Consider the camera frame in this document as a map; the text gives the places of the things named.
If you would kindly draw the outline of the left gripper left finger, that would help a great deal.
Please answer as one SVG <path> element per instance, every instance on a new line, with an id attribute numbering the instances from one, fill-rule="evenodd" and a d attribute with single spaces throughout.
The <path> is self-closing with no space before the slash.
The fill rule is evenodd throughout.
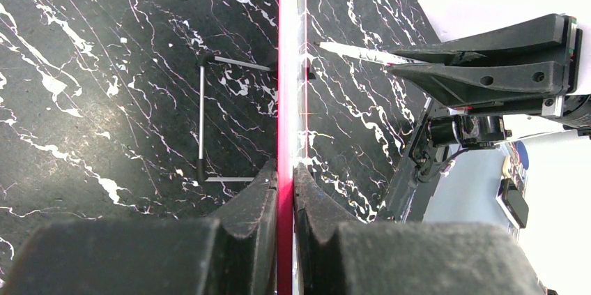
<path id="1" fill-rule="evenodd" d="M 18 252 L 2 294 L 270 294 L 277 162 L 206 217 L 54 222 Z"/>

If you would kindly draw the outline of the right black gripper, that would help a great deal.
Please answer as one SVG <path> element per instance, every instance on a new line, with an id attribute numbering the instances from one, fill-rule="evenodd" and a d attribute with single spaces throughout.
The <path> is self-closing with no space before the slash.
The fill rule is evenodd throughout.
<path id="1" fill-rule="evenodd" d="M 404 64 L 388 71 L 447 107 L 568 96 L 578 87 L 582 39 L 583 30 L 575 17 L 554 13 L 444 43 L 398 46 L 391 53 L 425 63 L 461 64 L 529 54 L 564 43 L 564 67 L 555 61 L 485 67 Z"/>

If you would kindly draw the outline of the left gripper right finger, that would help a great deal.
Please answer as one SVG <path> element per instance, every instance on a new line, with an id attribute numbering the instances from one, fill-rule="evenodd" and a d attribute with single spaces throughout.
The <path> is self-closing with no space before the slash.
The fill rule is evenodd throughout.
<path id="1" fill-rule="evenodd" d="M 482 223 L 363 223 L 304 165 L 293 171 L 301 294 L 543 294 L 503 229 Z"/>

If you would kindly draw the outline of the white whiteboard marker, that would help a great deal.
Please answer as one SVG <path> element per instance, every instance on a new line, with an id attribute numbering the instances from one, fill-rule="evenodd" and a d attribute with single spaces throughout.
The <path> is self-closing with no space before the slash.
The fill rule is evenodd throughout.
<path id="1" fill-rule="evenodd" d="M 402 65 L 407 63 L 424 63 L 423 61 L 405 58 L 395 54 L 390 54 L 388 52 L 370 50 L 353 45 L 325 41 L 313 42 L 313 44 L 323 50 L 338 54 L 339 56 L 347 56 L 349 58 L 377 63 L 383 66 Z"/>

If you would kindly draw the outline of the pink framed whiteboard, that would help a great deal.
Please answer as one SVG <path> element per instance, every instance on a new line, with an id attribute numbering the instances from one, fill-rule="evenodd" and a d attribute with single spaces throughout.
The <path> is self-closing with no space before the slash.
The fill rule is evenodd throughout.
<path id="1" fill-rule="evenodd" d="M 277 135 L 277 293 L 298 294 L 293 168 L 299 163 L 299 93 L 306 42 L 305 0 L 279 0 Z"/>

